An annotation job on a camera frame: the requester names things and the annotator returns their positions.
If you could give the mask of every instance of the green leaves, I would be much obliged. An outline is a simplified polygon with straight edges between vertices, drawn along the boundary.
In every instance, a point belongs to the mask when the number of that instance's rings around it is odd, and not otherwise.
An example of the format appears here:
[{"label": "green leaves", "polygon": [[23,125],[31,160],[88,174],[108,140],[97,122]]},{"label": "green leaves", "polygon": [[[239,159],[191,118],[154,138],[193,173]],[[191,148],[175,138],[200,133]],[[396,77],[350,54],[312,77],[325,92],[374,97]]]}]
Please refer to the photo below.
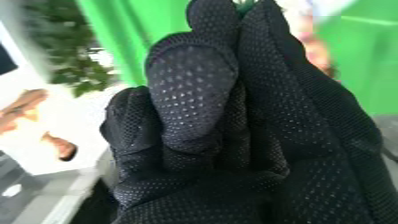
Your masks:
[{"label": "green leaves", "polygon": [[28,1],[26,28],[39,47],[55,65],[51,84],[67,85],[79,97],[90,91],[103,91],[110,85],[110,68],[90,59],[94,34],[71,0]]}]

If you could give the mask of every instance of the green backdrop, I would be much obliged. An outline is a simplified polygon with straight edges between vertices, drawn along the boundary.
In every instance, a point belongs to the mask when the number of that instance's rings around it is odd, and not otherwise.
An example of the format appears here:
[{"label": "green backdrop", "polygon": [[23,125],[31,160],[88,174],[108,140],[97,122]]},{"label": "green backdrop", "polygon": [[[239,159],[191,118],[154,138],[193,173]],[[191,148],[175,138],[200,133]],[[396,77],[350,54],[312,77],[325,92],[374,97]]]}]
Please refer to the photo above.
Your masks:
[{"label": "green backdrop", "polygon": [[[151,44],[186,31],[188,0],[78,0],[99,42],[113,54],[120,79],[145,85]],[[319,27],[342,85],[371,115],[398,114],[398,1],[358,0]]]}]

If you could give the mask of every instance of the gloved hand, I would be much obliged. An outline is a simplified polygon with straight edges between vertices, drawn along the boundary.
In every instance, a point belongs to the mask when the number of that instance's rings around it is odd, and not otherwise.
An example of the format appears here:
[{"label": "gloved hand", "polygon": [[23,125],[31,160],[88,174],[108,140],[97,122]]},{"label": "gloved hand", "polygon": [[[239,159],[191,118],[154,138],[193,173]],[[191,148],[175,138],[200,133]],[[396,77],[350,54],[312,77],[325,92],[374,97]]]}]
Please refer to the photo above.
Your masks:
[{"label": "gloved hand", "polygon": [[229,0],[195,0],[186,17],[193,31],[151,50],[149,88],[106,108],[115,223],[398,223],[378,129],[273,1],[239,21]]}]

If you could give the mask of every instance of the glove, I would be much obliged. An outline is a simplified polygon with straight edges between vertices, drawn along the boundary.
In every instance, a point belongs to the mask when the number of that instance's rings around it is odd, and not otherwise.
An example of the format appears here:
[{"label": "glove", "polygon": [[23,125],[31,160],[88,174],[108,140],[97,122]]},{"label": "glove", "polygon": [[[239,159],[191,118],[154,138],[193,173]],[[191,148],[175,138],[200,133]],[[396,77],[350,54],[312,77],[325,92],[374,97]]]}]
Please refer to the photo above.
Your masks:
[{"label": "glove", "polygon": [[151,49],[149,88],[106,108],[113,223],[398,223],[380,132],[273,1],[239,21],[229,0],[195,0],[186,17],[191,32]]}]

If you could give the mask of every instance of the white wall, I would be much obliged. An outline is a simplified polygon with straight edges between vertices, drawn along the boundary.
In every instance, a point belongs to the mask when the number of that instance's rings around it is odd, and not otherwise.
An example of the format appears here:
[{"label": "white wall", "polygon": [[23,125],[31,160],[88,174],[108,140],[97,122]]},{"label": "white wall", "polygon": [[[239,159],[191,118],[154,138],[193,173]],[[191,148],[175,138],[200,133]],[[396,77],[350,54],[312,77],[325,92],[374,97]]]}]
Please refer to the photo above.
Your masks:
[{"label": "white wall", "polygon": [[[19,3],[21,0],[0,0],[0,41],[19,66],[15,71],[0,76],[0,109],[15,100],[23,89],[44,88],[49,99],[40,113],[46,121],[21,125],[17,131],[0,136],[0,150],[37,175],[95,166],[106,149],[97,126],[113,90],[74,99],[62,85],[46,84],[49,64],[24,33]],[[40,146],[39,136],[46,129],[78,145],[76,159],[67,163],[56,160],[55,150]]]}]

